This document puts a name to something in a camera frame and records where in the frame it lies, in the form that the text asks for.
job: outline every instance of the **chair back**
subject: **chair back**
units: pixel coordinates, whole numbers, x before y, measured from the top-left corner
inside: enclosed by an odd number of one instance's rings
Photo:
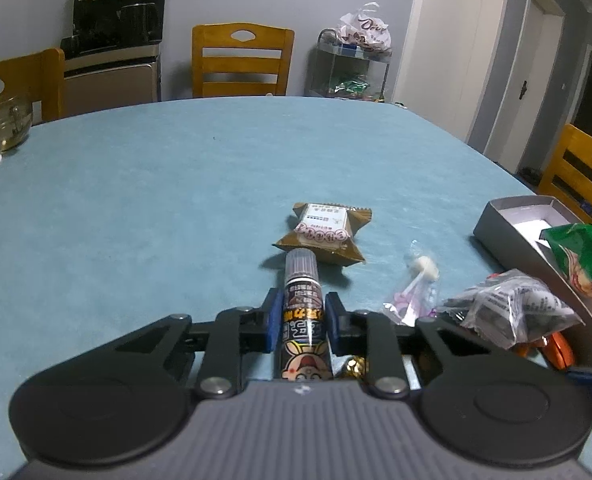
[[[255,37],[242,41],[232,35],[240,30]],[[294,31],[254,23],[196,25],[192,30],[192,92],[194,97],[285,95],[292,60]],[[253,48],[279,50],[280,57],[204,56],[204,48]],[[206,82],[208,73],[274,74],[276,83]]]
[[[0,97],[26,95],[32,102],[41,101],[43,121],[60,119],[64,69],[60,48],[0,61],[0,80],[5,85]]]
[[[592,209],[592,179],[572,165],[566,159],[566,153],[575,156],[592,172],[592,136],[572,124],[566,124],[551,162],[542,176],[538,194],[556,197],[583,222],[592,223],[592,215],[586,212],[587,207],[583,209],[578,201],[578,198],[582,198]]]

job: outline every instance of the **metal screw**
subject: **metal screw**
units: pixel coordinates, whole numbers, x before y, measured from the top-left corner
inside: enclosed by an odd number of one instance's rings
[[[207,394],[222,395],[231,390],[231,383],[224,377],[208,377],[201,381],[201,390]]]
[[[388,396],[402,396],[409,391],[409,384],[400,377],[381,377],[374,386]]]

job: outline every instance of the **gold candy wrapper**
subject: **gold candy wrapper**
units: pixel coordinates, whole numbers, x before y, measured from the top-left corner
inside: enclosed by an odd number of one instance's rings
[[[365,374],[367,373],[367,367],[364,357],[352,356],[343,367],[338,371],[337,376],[339,379],[356,379],[363,381]]]
[[[343,267],[365,261],[354,243],[354,235],[372,220],[371,209],[297,202],[294,212],[298,225],[275,247],[283,251],[305,247],[316,254],[318,261]]]

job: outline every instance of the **can cap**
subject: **can cap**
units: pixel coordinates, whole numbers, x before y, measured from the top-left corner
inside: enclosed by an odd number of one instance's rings
[[[285,258],[285,284],[294,278],[311,278],[318,281],[316,255],[309,249],[294,249]]]

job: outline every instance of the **table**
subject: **table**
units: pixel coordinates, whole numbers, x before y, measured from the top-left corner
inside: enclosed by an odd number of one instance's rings
[[[282,285],[294,202],[371,207],[367,264],[324,292],[377,310],[412,240],[442,297],[495,263],[471,239],[486,203],[529,191],[412,112],[316,98],[217,98],[43,124],[0,165],[0,474],[23,457],[7,403],[26,378],[173,312],[206,321]],[[268,378],[271,358],[252,363]],[[592,437],[583,454],[592,469]]]

